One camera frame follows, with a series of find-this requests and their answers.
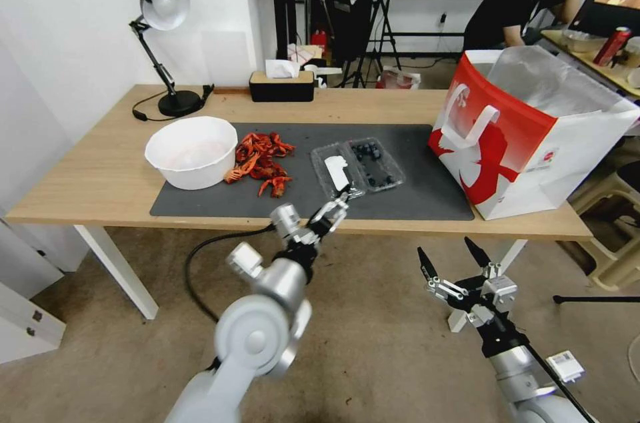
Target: red and white paper bag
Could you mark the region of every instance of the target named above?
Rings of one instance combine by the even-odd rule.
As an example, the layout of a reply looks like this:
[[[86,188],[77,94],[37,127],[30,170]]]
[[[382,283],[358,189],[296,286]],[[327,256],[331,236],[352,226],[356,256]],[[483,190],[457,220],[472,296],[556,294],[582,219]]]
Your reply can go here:
[[[538,47],[468,51],[429,146],[490,220],[558,208],[638,118]]]

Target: black t-shirt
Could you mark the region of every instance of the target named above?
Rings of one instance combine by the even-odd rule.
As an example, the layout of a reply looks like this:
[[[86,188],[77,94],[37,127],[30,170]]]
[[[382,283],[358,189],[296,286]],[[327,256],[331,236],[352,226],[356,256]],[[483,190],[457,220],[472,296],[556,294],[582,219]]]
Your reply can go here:
[[[465,30],[465,50],[490,49],[504,42],[504,27],[523,29],[538,10],[552,8],[565,0],[484,0]]]

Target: red soda can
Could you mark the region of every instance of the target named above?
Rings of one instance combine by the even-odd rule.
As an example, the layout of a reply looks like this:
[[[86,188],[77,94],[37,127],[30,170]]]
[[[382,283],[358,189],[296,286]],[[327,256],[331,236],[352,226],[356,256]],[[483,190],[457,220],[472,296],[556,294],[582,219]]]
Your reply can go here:
[[[609,40],[607,40],[607,42],[602,46],[593,62],[600,67],[606,67],[611,63],[615,54],[625,46],[625,43],[631,38],[631,35],[631,29],[627,27],[616,28],[613,35],[610,36]]]

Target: gray desk mat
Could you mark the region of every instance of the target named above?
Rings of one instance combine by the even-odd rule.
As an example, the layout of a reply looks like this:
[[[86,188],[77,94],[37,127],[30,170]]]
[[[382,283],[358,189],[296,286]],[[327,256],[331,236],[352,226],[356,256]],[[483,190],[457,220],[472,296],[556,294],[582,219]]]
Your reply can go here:
[[[326,125],[284,123],[235,123],[239,138],[247,133],[275,131],[282,141],[296,146],[295,154],[279,159],[293,181],[281,199],[261,198],[261,182],[250,177],[203,190],[180,190],[164,184],[151,208],[153,216],[263,217],[283,203],[293,203],[303,218],[326,201],[311,164],[310,153],[331,143],[377,137],[405,173],[407,180],[394,189],[367,193],[352,200],[350,219],[363,220],[473,220],[463,191],[449,171],[427,148],[429,125]]]

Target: lamp base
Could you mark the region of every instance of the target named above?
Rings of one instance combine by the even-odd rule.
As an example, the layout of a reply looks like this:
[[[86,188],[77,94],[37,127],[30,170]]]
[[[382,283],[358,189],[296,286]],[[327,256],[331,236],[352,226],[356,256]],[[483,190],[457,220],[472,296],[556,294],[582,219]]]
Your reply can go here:
[[[158,102],[160,113],[168,117],[184,117],[204,106],[204,100],[197,93],[188,90],[179,90],[175,95],[165,95]]]

